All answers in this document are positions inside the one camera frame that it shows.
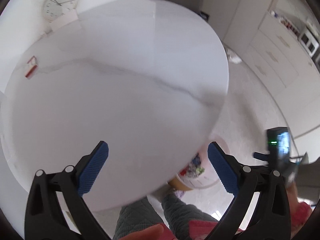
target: round white clock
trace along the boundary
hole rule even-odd
[[[42,14],[46,20],[52,22],[59,16],[75,9],[77,2],[78,0],[45,0]]]

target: marble tabletop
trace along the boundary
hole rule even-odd
[[[121,206],[188,163],[227,91],[223,46],[201,17],[163,0],[111,2],[23,54],[1,105],[4,155],[28,191],[38,169],[62,171],[103,140],[109,157],[84,200],[92,211]]]

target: person's leg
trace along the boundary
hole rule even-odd
[[[170,230],[179,240],[190,240],[190,220],[218,222],[212,216],[197,209],[196,206],[187,205],[174,194],[169,194],[164,197],[161,205]]]
[[[145,197],[122,207],[113,240],[119,240],[132,232],[141,231],[159,223],[163,223],[163,220]]]

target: blue gripper pad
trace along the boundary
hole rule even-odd
[[[224,153],[221,153],[213,143],[209,144],[209,161],[217,172],[226,191],[236,196],[239,192],[238,176],[223,155]]]
[[[82,170],[78,182],[78,194],[82,197],[83,194],[88,193],[94,181],[96,180],[102,166],[106,162],[109,155],[108,144],[103,142],[100,147],[93,153],[90,161]]]

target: silver screw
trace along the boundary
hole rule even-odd
[[[38,170],[38,171],[36,172],[36,176],[37,176],[37,177],[40,177],[42,174],[43,174],[43,170]]]
[[[243,166],[242,169],[244,172],[247,172],[247,173],[251,172],[251,168],[249,166]]]
[[[73,169],[74,169],[74,166],[69,165],[64,170],[65,170],[65,172],[71,172],[71,171],[73,171]]]
[[[279,171],[273,171],[273,175],[275,175],[276,177],[280,176],[280,172]]]

